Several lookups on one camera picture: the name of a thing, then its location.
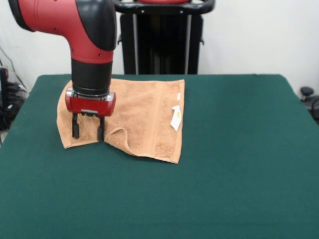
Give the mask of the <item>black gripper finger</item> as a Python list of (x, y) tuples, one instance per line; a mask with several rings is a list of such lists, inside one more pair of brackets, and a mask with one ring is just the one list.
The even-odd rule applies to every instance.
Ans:
[(72, 137), (79, 138), (79, 124), (78, 124), (78, 114), (72, 114)]
[(104, 131), (105, 131), (105, 117), (103, 116), (99, 116), (99, 126), (98, 126), (98, 130), (97, 130), (97, 140), (99, 142), (103, 142), (104, 141)]

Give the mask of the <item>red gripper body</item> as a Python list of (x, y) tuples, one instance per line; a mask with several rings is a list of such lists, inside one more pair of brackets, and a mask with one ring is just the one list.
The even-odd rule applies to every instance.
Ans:
[(65, 103), (69, 112), (74, 114), (88, 113), (96, 116), (109, 117), (116, 103), (116, 94), (110, 92), (102, 98), (79, 97), (73, 92), (65, 94)]

